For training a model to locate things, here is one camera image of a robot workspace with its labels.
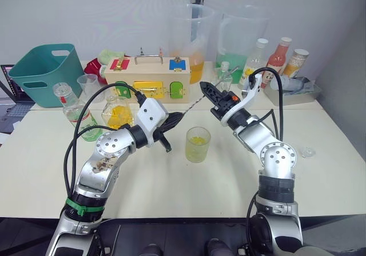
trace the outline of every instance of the colorful latch box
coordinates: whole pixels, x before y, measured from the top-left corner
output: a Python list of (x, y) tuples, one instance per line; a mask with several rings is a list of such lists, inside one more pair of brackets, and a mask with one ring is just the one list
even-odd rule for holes
[[(189, 102), (190, 70), (189, 60), (185, 57), (116, 57), (109, 62), (104, 74), (107, 83), (125, 82), (162, 103)], [(115, 93), (126, 97), (128, 102), (136, 102), (123, 86), (116, 87)]]

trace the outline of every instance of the small clear cap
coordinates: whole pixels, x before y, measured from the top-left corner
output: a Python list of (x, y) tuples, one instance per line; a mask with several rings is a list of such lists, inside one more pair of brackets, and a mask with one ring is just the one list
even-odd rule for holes
[(294, 52), (298, 55), (302, 55), (302, 56), (308, 56), (309, 52), (306, 51), (305, 49), (295, 49)]
[(57, 97), (65, 97), (68, 96), (73, 90), (67, 83), (57, 83), (53, 87), (53, 93)]
[(228, 71), (229, 70), (230, 63), (227, 61), (221, 62), (221, 70), (222, 71)]
[(281, 46), (289, 46), (291, 42), (292, 42), (292, 39), (291, 39), (291, 38), (288, 38), (288, 37), (282, 37), (282, 38), (281, 38), (280, 45), (281, 45)]
[(265, 46), (268, 44), (268, 40), (264, 39), (264, 38), (259, 38), (257, 40), (257, 47), (259, 47), (260, 49), (265, 48)]

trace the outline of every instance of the laptop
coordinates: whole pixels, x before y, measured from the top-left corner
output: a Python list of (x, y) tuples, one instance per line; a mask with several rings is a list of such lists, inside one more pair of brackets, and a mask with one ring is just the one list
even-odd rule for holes
[(14, 65), (0, 65), (10, 90), (1, 81), (0, 88), (15, 103), (14, 106), (8, 108), (6, 108), (7, 105), (0, 105), (3, 109), (6, 109), (5, 114), (0, 114), (3, 115), (0, 117), (0, 132), (3, 133), (11, 133), (14, 130), (13, 123), (21, 121), (34, 105), (34, 101), (9, 77), (9, 71), (13, 66)]

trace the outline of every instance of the measuring pitcher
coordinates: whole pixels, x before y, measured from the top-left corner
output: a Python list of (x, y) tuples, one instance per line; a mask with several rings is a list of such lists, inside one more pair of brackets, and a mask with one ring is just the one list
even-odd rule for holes
[(238, 66), (232, 75), (233, 83), (239, 82), (246, 58), (257, 39), (263, 36), (268, 21), (269, 11), (258, 6), (241, 6), (223, 14), (218, 34), (216, 67), (220, 67), (222, 61), (230, 63), (230, 70)]

